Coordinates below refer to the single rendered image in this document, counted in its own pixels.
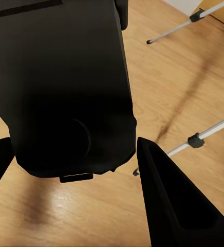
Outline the camera tripod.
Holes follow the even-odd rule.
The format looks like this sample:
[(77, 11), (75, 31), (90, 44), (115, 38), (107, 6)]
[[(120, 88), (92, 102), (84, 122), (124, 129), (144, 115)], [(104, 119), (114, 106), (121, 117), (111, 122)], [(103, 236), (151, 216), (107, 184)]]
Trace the camera tripod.
[[(152, 42), (155, 42), (158, 39), (166, 36), (167, 34), (169, 34), (171, 32), (174, 32), (177, 29), (180, 29), (180, 28), (182, 28), (182, 27), (184, 27), (184, 26), (186, 26), (186, 25), (188, 25), (190, 23), (197, 22), (197, 21), (199, 21), (201, 19), (204, 19), (207, 15), (209, 15), (209, 14), (211, 14), (211, 13), (213, 13), (213, 12), (223, 8), (223, 7), (224, 7), (224, 2), (220, 3), (219, 5), (211, 8), (211, 9), (209, 9), (207, 11), (202, 11), (201, 9), (199, 9), (196, 13), (194, 13), (194, 14), (192, 14), (190, 16), (190, 20), (189, 21), (187, 21), (187, 22), (185, 22), (185, 23), (183, 23), (183, 24), (181, 24), (181, 25), (179, 25), (179, 26), (177, 26), (177, 27), (165, 32), (164, 34), (162, 34), (161, 36), (159, 36), (159, 37), (157, 37), (157, 38), (155, 38), (153, 40), (147, 41), (147, 44), (151, 44)], [(216, 132), (216, 131), (218, 131), (218, 130), (220, 130), (222, 128), (224, 128), (224, 120), (222, 120), (221, 122), (217, 123), (216, 125), (210, 127), (209, 129), (205, 130), (202, 133), (198, 133), (197, 132), (195, 135), (190, 136), (186, 143), (184, 143), (184, 144), (180, 145), (179, 147), (177, 147), (177, 148), (171, 150), (170, 152), (168, 152), (167, 156), (170, 157), (171, 155), (177, 153), (178, 151), (181, 151), (182, 149), (184, 149), (184, 148), (186, 148), (188, 146), (192, 146), (195, 149), (202, 147), (204, 145), (204, 143), (205, 143), (205, 141), (204, 141), (205, 137), (209, 136), (210, 134), (212, 134), (212, 133), (214, 133), (214, 132)], [(139, 175), (139, 173), (140, 173), (139, 169), (136, 169), (136, 170), (134, 170), (133, 175), (137, 176), (137, 175)]]

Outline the digital camera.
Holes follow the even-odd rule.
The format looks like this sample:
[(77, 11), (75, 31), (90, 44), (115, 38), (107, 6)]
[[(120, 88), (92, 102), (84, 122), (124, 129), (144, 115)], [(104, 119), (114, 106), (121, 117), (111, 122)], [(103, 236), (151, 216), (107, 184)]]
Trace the digital camera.
[(17, 163), (90, 180), (136, 153), (128, 0), (0, 0), (0, 117)]

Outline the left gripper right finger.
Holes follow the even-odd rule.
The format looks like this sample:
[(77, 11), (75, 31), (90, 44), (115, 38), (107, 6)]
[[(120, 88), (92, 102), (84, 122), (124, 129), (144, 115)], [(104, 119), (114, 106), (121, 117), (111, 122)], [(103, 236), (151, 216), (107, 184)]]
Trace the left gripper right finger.
[(155, 142), (137, 159), (152, 247), (224, 247), (224, 215)]

